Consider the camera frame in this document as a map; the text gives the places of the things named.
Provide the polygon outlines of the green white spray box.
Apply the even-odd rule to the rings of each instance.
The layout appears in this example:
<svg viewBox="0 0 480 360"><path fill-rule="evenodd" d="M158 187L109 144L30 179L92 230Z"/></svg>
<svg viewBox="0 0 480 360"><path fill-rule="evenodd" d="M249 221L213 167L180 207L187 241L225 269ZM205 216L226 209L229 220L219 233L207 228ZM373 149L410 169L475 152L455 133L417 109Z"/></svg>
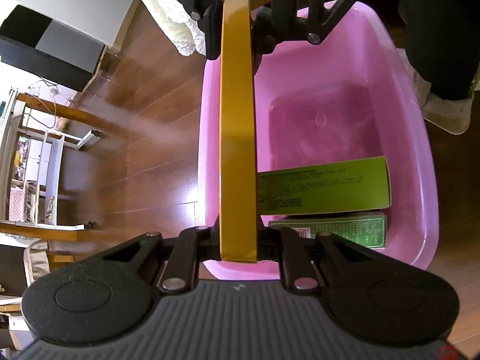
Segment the green white spray box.
<svg viewBox="0 0 480 360"><path fill-rule="evenodd" d="M301 237L314 239L318 233L332 233L364 247L386 246L387 217L382 211L291 216L270 221L271 228L292 228Z"/></svg>

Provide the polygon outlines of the pink plastic bin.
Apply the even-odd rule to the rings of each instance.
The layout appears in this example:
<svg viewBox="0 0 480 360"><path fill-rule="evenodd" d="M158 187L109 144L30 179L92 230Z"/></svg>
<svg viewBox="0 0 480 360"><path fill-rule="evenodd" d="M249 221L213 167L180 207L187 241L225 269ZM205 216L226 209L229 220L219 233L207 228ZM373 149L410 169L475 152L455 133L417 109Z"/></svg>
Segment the pink plastic bin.
<svg viewBox="0 0 480 360"><path fill-rule="evenodd" d="M358 2L318 46L289 41L255 76L262 172L383 156L383 253L427 268L439 241L431 147L408 74L377 13Z"/></svg>

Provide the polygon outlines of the white green clover box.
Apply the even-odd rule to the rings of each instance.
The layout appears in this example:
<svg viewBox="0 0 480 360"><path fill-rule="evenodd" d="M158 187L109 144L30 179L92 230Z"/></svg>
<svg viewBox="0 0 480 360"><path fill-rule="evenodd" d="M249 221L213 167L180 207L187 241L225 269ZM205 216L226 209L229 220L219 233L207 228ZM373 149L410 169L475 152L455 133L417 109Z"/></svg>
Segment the white green clover box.
<svg viewBox="0 0 480 360"><path fill-rule="evenodd" d="M386 209L391 186L384 157L257 174L261 215L338 214Z"/></svg>

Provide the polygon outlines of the orange red box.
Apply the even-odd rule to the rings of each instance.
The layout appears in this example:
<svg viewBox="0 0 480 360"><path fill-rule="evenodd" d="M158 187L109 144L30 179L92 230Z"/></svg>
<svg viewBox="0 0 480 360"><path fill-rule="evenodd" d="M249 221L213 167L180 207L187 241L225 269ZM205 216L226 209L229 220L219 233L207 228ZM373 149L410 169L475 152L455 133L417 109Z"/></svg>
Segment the orange red box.
<svg viewBox="0 0 480 360"><path fill-rule="evenodd" d="M224 0L220 54L220 257L257 261L256 113L249 0Z"/></svg>

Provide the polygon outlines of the white lace cloth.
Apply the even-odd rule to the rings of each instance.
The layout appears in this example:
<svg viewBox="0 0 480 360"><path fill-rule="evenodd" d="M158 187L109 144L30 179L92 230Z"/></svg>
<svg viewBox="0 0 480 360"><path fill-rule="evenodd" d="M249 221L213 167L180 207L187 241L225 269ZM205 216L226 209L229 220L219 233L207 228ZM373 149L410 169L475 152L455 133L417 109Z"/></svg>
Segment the white lace cloth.
<svg viewBox="0 0 480 360"><path fill-rule="evenodd" d="M176 0L141 0L164 35L182 56L206 54L205 35Z"/></svg>

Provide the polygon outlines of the black cabinet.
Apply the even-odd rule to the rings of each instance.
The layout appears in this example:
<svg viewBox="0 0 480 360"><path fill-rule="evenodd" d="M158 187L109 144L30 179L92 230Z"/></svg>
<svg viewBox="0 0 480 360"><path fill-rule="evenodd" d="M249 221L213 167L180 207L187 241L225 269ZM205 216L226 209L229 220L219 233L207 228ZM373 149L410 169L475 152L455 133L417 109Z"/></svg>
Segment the black cabinet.
<svg viewBox="0 0 480 360"><path fill-rule="evenodd" d="M1 24L1 60L76 92L95 77L106 46L21 5Z"/></svg>

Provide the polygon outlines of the white slipper foot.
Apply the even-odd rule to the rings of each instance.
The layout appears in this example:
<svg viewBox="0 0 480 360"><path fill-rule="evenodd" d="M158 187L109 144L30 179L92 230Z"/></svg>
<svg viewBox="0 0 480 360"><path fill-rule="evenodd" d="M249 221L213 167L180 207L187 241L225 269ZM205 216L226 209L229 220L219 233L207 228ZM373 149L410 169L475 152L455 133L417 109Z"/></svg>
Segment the white slipper foot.
<svg viewBox="0 0 480 360"><path fill-rule="evenodd" d="M405 49L398 48L397 51L412 83L423 119L452 135L465 133L470 126L473 87L470 87L465 99L442 99L431 92L431 83L424 80L408 62Z"/></svg>

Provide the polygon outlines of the white shelf rack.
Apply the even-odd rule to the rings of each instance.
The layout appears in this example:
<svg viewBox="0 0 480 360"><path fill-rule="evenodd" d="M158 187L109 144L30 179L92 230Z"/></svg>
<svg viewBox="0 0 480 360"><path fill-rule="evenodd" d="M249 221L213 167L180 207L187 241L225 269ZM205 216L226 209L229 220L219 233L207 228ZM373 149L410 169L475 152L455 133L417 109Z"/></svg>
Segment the white shelf rack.
<svg viewBox="0 0 480 360"><path fill-rule="evenodd" d="M83 136L58 127L29 127L32 112L90 126ZM1 99L1 233L22 238L74 241L92 222L59 222L60 173L64 151L78 151L101 137L98 119L69 106L20 94L11 88Z"/></svg>

